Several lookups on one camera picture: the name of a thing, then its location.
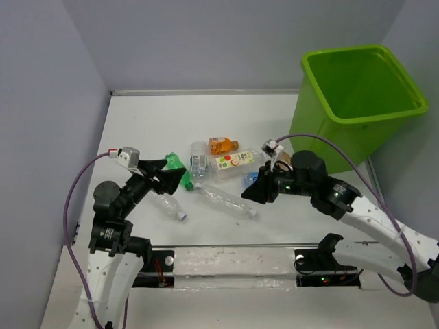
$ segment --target bottle cap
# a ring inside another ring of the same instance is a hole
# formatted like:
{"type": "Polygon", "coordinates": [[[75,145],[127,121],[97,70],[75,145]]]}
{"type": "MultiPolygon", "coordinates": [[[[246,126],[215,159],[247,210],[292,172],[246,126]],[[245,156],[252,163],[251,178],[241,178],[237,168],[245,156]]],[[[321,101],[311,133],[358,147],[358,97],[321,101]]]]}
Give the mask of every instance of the bottle cap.
{"type": "Polygon", "coordinates": [[[256,214],[257,214],[256,209],[251,208],[250,209],[250,218],[253,218],[254,216],[256,216],[256,214]]]}
{"type": "Polygon", "coordinates": [[[236,151],[237,149],[239,149],[238,141],[232,141],[232,150],[236,151]]]}
{"type": "Polygon", "coordinates": [[[192,191],[193,190],[193,184],[192,183],[187,183],[186,185],[185,185],[185,189],[186,189],[186,191],[192,191]]]}
{"type": "Polygon", "coordinates": [[[186,217],[187,217],[187,215],[186,215],[186,213],[185,213],[183,210],[180,210],[180,211],[177,213],[177,218],[178,218],[179,220],[181,220],[181,221],[184,221],[184,220],[186,219],[186,217]]]}

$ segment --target green plastic bottle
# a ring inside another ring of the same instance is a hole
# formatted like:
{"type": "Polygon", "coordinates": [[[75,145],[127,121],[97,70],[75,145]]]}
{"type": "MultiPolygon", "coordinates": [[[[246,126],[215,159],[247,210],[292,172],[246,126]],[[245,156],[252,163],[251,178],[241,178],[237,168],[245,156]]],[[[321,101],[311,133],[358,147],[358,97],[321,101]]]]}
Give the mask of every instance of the green plastic bottle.
{"type": "MultiPolygon", "coordinates": [[[[178,158],[178,155],[176,155],[174,152],[172,152],[168,156],[165,156],[165,159],[167,160],[166,167],[168,169],[185,168],[183,163],[181,163],[180,159],[178,158]]],[[[191,176],[189,175],[189,172],[187,170],[186,170],[185,174],[183,175],[183,178],[181,179],[180,183],[185,187],[186,191],[193,190],[191,176]]]]}

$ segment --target cable connector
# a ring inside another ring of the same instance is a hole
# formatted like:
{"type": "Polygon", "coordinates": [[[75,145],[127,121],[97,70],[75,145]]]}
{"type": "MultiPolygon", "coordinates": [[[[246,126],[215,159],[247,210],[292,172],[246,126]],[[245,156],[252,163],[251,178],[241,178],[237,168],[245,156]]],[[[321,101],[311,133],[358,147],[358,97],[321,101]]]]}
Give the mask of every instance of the cable connector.
{"type": "Polygon", "coordinates": [[[262,145],[262,151],[271,158],[275,158],[283,151],[283,146],[274,139],[269,139],[262,145]]]}
{"type": "Polygon", "coordinates": [[[136,173],[137,165],[139,163],[140,151],[133,147],[122,147],[122,150],[119,152],[119,156],[116,160],[118,165],[121,165],[123,168],[128,169],[129,171],[134,170],[136,173]]]}
{"type": "Polygon", "coordinates": [[[270,165],[270,169],[273,171],[276,161],[281,158],[283,146],[274,139],[269,139],[262,145],[262,151],[271,157],[272,163],[270,165]]]}
{"type": "Polygon", "coordinates": [[[108,150],[108,157],[110,159],[116,159],[118,154],[119,154],[119,152],[117,151],[117,149],[109,149],[108,150]]]}

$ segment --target plastic bottle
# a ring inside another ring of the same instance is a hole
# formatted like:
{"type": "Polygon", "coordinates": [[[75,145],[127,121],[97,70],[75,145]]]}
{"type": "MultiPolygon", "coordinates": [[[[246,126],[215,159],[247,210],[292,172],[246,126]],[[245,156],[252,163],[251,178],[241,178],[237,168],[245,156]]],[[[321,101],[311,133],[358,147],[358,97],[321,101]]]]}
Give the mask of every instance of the plastic bottle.
{"type": "Polygon", "coordinates": [[[256,182],[257,178],[258,178],[257,172],[247,173],[244,176],[242,176],[241,182],[244,190],[252,186],[252,184],[256,182]]]}
{"type": "Polygon", "coordinates": [[[207,174],[207,143],[193,142],[191,145],[191,167],[189,172],[194,181],[202,180],[207,174]]]}
{"type": "Polygon", "coordinates": [[[166,193],[157,194],[153,191],[150,191],[147,196],[152,203],[154,203],[154,205],[169,218],[177,219],[179,221],[184,221],[186,219],[186,213],[172,195],[166,193]]]}
{"type": "Polygon", "coordinates": [[[251,208],[243,199],[211,185],[195,183],[195,191],[201,195],[201,199],[205,204],[227,215],[241,218],[256,216],[256,209],[251,208]]]}
{"type": "Polygon", "coordinates": [[[213,179],[219,182],[245,173],[259,171],[259,167],[263,164],[263,157],[259,152],[247,149],[225,156],[211,157],[209,161],[209,169],[213,179]]]}
{"type": "Polygon", "coordinates": [[[238,141],[231,141],[228,138],[217,137],[209,139],[209,152],[210,154],[225,154],[231,151],[238,150],[238,141]]]}
{"type": "MultiPolygon", "coordinates": [[[[185,166],[180,161],[178,156],[172,152],[170,155],[165,156],[165,159],[167,160],[166,167],[168,169],[177,169],[177,168],[184,168],[185,166]]],[[[182,184],[187,191],[193,190],[193,184],[191,182],[191,175],[189,175],[189,172],[186,170],[185,174],[183,175],[180,184],[182,184]]]]}

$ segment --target white table surface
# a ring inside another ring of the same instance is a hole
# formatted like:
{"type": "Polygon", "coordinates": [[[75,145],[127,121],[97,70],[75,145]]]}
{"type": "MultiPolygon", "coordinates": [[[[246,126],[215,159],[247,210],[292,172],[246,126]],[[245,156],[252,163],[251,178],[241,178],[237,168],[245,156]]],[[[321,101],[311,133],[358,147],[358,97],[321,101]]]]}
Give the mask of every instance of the white table surface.
{"type": "MultiPolygon", "coordinates": [[[[86,268],[88,249],[73,249],[86,268]]],[[[216,289],[131,289],[127,329],[435,328],[428,303],[391,294],[371,272],[361,276],[362,289],[296,288],[294,280],[282,289],[249,289],[237,282],[228,279],[230,286],[216,289]]],[[[404,291],[398,283],[389,283],[404,291]]],[[[81,289],[64,247],[41,329],[68,328],[81,289]]]]}
{"type": "MultiPolygon", "coordinates": [[[[112,97],[99,153],[131,146],[141,159],[163,158],[174,151],[189,164],[193,141],[225,136],[238,140],[240,149],[260,150],[270,138],[289,132],[297,95],[179,95],[112,97]]],[[[289,153],[289,141],[283,146],[289,153]]],[[[367,175],[364,164],[361,171],[367,175]]],[[[107,158],[93,170],[77,244],[88,245],[93,221],[93,190],[105,180],[123,186],[130,174],[107,158]]],[[[354,171],[335,177],[346,180],[373,199],[354,171]]],[[[241,179],[216,185],[234,195],[242,192],[241,179]]],[[[184,223],[168,219],[143,200],[128,216],[133,236],[151,239],[153,245],[230,245],[260,243],[317,243],[327,233],[354,241],[371,239],[311,207],[309,197],[280,195],[273,204],[252,202],[256,219],[236,219],[198,203],[198,195],[179,187],[175,198],[188,214],[184,223]]]]}

